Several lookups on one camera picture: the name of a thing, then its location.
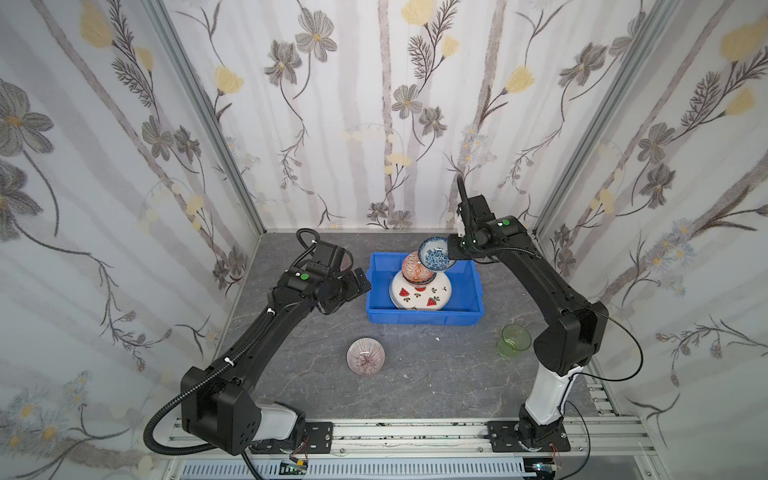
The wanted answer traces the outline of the blue zigzag pattern bowl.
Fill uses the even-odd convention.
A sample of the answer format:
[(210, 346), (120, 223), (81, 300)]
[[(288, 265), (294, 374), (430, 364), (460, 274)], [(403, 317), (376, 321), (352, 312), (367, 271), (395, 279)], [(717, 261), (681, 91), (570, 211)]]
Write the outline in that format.
[(417, 251), (419, 262), (432, 272), (444, 272), (456, 263), (449, 255), (447, 237), (434, 236), (425, 240)]

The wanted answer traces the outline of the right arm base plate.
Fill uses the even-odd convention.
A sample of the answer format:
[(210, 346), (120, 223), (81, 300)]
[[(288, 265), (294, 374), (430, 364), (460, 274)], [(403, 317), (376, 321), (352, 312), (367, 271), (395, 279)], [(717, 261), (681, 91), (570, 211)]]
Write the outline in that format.
[(527, 418), (489, 421), (488, 440), (494, 453), (556, 453), (569, 452), (571, 445), (562, 420), (538, 425)]

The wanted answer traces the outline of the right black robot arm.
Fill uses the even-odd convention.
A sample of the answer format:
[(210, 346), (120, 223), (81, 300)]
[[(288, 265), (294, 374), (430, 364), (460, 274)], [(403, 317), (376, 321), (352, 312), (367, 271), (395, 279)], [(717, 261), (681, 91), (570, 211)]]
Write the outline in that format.
[(488, 424), (496, 452), (537, 452), (567, 439), (563, 426), (568, 395), (577, 377), (600, 351), (607, 307), (579, 294), (539, 253), (514, 216), (496, 216), (482, 195), (470, 197), (457, 177), (456, 213), (463, 230), (448, 237), (448, 257), (504, 265), (536, 303), (547, 327), (532, 341), (539, 363), (533, 389), (513, 423)]

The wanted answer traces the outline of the watermelon pattern plate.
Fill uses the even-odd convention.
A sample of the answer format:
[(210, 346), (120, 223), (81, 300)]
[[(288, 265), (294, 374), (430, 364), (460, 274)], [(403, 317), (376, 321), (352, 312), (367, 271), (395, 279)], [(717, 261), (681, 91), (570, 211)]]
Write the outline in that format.
[(397, 309), (437, 311), (446, 307), (451, 299), (452, 284), (443, 272), (438, 272), (431, 282), (422, 285), (408, 282), (398, 272), (390, 282), (389, 295)]

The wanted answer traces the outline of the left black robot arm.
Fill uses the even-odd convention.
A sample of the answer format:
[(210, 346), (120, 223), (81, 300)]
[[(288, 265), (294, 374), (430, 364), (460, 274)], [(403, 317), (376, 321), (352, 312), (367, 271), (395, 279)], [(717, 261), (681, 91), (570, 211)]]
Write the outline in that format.
[[(252, 445), (273, 442), (289, 452), (306, 445), (305, 412), (282, 402), (259, 403), (252, 396), (254, 388), (289, 334), (310, 313), (331, 315), (369, 292), (371, 284), (348, 249), (322, 240), (310, 228), (299, 229), (296, 237), (302, 253), (268, 291), (266, 305), (251, 326), (207, 368), (190, 368), (179, 394), (148, 420), (142, 438), (151, 452), (186, 456), (221, 450), (241, 457), (258, 479), (261, 475), (249, 455)], [(181, 410), (183, 430), (200, 444), (172, 447), (156, 440), (156, 428), (175, 408)]]

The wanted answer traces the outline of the red rimmed bowl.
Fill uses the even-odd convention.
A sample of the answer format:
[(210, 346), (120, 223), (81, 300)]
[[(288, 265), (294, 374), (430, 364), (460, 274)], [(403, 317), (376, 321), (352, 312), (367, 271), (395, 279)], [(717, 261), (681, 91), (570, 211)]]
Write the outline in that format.
[(413, 285), (424, 285), (434, 280), (436, 273), (424, 266), (417, 251), (408, 254), (402, 262), (403, 278)]

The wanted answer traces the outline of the blue white striped bowl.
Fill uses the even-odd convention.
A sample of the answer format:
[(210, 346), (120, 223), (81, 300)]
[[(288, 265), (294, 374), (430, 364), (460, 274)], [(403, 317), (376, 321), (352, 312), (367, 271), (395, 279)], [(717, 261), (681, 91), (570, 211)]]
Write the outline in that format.
[(346, 362), (356, 375), (369, 377), (378, 373), (386, 361), (383, 345), (376, 339), (364, 337), (354, 341), (348, 348)]

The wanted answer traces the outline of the pink glass cup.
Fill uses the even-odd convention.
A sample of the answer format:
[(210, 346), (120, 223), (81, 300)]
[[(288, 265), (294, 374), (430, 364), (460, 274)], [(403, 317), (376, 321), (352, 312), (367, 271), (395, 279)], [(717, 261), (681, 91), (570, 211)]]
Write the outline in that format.
[(352, 270), (353, 266), (354, 266), (353, 254), (350, 251), (345, 251), (342, 257), (341, 265), (340, 265), (340, 272), (342, 274), (349, 272)]

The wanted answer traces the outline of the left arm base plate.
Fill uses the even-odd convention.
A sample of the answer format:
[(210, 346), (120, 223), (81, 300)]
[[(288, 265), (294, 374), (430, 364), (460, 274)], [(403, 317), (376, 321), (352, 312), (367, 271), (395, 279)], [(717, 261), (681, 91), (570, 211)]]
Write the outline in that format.
[(252, 454), (329, 454), (333, 440), (332, 422), (307, 422), (285, 440), (261, 440), (248, 447)]

